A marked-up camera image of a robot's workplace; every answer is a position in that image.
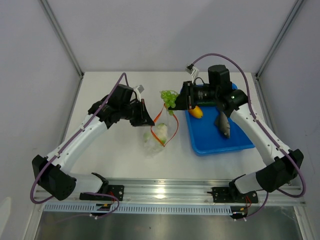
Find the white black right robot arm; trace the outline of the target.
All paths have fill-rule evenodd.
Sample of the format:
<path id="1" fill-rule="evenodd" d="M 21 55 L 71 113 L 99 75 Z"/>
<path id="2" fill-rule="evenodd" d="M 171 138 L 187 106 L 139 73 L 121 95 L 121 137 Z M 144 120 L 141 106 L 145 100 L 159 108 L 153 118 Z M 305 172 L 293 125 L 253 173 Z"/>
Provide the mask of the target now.
<path id="1" fill-rule="evenodd" d="M 208 83 L 197 85 L 185 81 L 175 100 L 174 111 L 194 109 L 198 102 L 214 102 L 216 107 L 236 123 L 258 150 L 265 167 L 239 176 L 229 183 L 228 196 L 239 202 L 252 191 L 272 193 L 301 174 L 304 159 L 299 150 L 292 150 L 258 118 L 249 92 L 233 89 L 230 71 L 225 65 L 208 68 Z"/>

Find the clear zip bag orange zipper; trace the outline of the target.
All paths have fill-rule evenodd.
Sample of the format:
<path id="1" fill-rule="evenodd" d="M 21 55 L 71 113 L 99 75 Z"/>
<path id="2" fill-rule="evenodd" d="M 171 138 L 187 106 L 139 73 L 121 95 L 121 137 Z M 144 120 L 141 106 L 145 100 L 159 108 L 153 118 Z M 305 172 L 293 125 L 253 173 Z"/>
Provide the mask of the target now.
<path id="1" fill-rule="evenodd" d="M 173 112 L 163 105 L 153 119 L 154 126 L 148 126 L 142 135 L 143 150 L 148 158 L 155 157 L 167 147 L 179 130 L 179 121 Z"/>

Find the green grapes toy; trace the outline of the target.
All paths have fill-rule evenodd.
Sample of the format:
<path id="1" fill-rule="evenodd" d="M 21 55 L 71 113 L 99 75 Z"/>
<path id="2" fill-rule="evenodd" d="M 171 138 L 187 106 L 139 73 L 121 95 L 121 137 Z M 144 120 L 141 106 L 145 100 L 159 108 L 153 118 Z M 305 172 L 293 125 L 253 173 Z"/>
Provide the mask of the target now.
<path id="1" fill-rule="evenodd" d="M 160 91 L 160 97 L 164 102 L 164 107 L 168 111 L 168 114 L 173 116 L 174 111 L 170 108 L 176 107 L 176 99 L 179 94 L 174 90 L 162 90 Z"/>

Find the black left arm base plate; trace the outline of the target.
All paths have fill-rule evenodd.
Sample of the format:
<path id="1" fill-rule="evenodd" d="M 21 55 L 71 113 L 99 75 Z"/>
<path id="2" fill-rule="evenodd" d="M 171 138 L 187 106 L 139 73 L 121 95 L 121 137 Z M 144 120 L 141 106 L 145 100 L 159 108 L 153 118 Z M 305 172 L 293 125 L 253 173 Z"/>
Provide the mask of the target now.
<path id="1" fill-rule="evenodd" d="M 88 194 L 88 193 L 81 193 L 79 199 L 82 201 L 115 201 L 114 198 L 106 196 L 114 196 L 119 201 L 123 200 L 124 193 L 125 193 L 125 186 L 124 185 L 108 185 L 108 188 L 101 188 L 96 194 Z"/>

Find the white green cabbage toy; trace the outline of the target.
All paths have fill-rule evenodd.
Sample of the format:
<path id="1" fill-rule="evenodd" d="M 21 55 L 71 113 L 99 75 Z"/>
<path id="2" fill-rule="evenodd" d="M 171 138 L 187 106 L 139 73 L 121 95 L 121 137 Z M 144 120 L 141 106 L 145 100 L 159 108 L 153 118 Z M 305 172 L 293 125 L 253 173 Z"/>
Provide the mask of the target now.
<path id="1" fill-rule="evenodd" d="M 168 126 L 165 123 L 158 123 L 151 130 L 143 134 L 143 142 L 145 145 L 163 147 L 168 140 Z"/>

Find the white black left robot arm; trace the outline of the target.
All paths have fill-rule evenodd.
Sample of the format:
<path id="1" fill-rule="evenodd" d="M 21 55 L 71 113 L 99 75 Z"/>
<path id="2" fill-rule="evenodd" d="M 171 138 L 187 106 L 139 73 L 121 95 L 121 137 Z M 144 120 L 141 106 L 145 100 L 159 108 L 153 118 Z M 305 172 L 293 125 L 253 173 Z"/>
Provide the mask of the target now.
<path id="1" fill-rule="evenodd" d="M 71 174 L 73 165 L 91 143 L 113 124 L 128 120 L 133 127 L 154 126 L 141 93 L 142 85 L 134 88 L 117 85 L 113 91 L 95 102 L 76 131 L 55 150 L 32 160 L 36 183 L 59 201 L 78 192 L 82 200 L 91 193 L 103 200 L 109 193 L 108 180 L 98 173 Z"/>

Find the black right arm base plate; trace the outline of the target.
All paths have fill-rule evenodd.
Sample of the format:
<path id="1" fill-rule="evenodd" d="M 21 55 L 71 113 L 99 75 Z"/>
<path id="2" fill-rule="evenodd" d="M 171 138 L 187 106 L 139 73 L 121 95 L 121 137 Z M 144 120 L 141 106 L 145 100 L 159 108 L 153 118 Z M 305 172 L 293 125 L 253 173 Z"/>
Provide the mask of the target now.
<path id="1" fill-rule="evenodd" d="M 214 203 L 257 204 L 259 202 L 256 191 L 239 193 L 230 187 L 216 186 L 207 193 L 212 196 Z"/>

